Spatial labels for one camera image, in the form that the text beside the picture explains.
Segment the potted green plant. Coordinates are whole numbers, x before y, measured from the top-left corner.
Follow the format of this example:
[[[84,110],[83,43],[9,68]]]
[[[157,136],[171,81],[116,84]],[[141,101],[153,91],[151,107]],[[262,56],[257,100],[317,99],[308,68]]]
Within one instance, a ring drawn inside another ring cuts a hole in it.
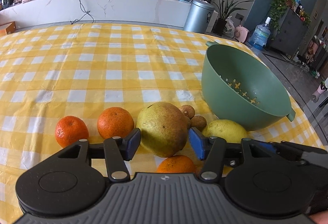
[[[215,10],[218,13],[217,21],[214,27],[214,33],[217,35],[223,35],[225,25],[227,24],[227,18],[236,11],[244,11],[246,8],[243,7],[245,3],[253,2],[253,0],[217,0],[217,2],[212,1]]]

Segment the grey metal trash can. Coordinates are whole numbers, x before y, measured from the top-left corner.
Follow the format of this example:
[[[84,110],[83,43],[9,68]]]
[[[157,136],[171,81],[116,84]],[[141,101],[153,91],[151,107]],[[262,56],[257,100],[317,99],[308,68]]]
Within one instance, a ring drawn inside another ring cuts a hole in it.
[[[183,27],[184,31],[205,33],[214,10],[214,6],[208,2],[193,0]]]

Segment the white TV console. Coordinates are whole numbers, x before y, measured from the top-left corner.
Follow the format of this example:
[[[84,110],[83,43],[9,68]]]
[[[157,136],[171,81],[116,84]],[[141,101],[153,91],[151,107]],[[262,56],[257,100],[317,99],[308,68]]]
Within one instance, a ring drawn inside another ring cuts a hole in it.
[[[32,0],[1,10],[17,28],[82,21],[136,22],[183,27],[190,4],[177,0]]]

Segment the yellow lemon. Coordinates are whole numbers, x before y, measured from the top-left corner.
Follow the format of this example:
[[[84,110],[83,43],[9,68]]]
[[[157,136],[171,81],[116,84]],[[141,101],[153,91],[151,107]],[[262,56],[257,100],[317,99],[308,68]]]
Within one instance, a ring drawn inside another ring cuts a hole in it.
[[[202,134],[205,137],[221,137],[228,143],[240,143],[243,138],[248,137],[247,131],[240,124],[223,119],[210,122],[204,130],[202,130]]]

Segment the trailing ivy plant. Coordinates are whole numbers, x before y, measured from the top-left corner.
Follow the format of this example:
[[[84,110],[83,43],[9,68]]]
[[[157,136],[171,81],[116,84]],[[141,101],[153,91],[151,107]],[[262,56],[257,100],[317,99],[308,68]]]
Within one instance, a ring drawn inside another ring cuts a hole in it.
[[[284,16],[288,8],[292,8],[295,5],[295,0],[271,0],[269,17],[270,28],[274,31],[279,31],[279,21]]]

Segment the white plastic bag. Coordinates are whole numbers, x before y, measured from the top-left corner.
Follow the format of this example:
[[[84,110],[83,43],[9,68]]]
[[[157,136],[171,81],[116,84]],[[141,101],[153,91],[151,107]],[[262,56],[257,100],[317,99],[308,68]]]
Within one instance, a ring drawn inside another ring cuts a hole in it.
[[[233,21],[231,20],[231,16],[229,16],[226,19],[226,24],[225,27],[223,29],[223,34],[227,37],[233,38],[235,36],[235,26]]]

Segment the orange cardboard box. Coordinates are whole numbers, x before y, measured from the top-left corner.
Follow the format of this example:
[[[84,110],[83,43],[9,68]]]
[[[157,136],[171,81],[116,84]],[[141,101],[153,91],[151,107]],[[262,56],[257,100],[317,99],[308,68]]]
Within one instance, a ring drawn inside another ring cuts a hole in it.
[[[0,36],[12,34],[16,31],[16,23],[14,21],[0,25]]]

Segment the large yellow-green pear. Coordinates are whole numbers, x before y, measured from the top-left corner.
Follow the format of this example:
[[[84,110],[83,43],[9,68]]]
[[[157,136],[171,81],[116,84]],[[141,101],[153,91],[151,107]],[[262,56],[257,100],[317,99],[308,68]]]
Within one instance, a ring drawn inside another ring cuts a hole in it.
[[[172,157],[187,142],[188,122],[175,105],[157,102],[138,115],[136,127],[141,131],[141,145],[159,157]]]

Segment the dark grey cabinet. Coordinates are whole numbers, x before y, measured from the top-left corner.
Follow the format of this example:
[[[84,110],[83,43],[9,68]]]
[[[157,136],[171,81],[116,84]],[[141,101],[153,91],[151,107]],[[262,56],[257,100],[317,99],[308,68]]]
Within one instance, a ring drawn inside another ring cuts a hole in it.
[[[278,24],[279,30],[271,32],[267,44],[269,48],[293,56],[308,31],[308,27],[290,8],[288,8]]]

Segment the yellow checked tablecloth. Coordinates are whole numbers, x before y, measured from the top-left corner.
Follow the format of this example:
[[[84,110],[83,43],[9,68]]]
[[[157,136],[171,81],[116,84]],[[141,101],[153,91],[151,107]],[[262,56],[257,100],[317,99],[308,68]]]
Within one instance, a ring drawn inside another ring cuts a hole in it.
[[[60,150],[57,122],[75,116],[91,143],[97,120],[121,107],[133,118],[165,101],[215,120],[201,88],[206,43],[215,37],[124,24],[75,24],[1,37],[1,223],[22,215],[18,177]]]

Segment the green colander bowl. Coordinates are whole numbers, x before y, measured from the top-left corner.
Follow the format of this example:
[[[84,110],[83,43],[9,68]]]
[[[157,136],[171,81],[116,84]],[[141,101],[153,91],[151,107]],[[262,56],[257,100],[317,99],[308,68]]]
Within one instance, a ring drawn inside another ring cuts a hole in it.
[[[296,113],[279,79],[260,60],[229,45],[207,42],[201,86],[205,102],[219,119],[247,131],[264,129]]]

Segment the orange mandarin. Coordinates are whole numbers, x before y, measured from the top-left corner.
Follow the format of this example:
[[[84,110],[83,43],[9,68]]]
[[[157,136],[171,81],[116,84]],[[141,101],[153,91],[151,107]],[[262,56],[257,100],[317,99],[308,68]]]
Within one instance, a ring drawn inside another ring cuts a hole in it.
[[[66,116],[57,122],[55,128],[55,139],[62,148],[72,145],[80,139],[88,138],[88,128],[80,118]]]
[[[121,107],[105,109],[97,120],[97,130],[103,139],[119,136],[125,138],[134,129],[131,114]]]
[[[156,172],[162,174],[196,173],[196,166],[189,157],[176,155],[163,160]]]

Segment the blue water jug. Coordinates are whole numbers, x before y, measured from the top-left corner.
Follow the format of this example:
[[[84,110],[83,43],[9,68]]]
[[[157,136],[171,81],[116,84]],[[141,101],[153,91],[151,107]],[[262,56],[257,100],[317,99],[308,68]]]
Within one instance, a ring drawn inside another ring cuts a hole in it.
[[[262,50],[271,34],[269,29],[270,21],[271,18],[267,17],[263,24],[257,25],[249,39],[249,43],[258,50]]]

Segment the pink pig toy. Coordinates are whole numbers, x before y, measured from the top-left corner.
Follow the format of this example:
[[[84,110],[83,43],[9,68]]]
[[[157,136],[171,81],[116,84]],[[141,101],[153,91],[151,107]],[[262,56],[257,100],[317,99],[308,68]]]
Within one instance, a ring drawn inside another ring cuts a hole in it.
[[[242,25],[235,28],[234,38],[241,43],[244,43],[248,37],[249,30]]]

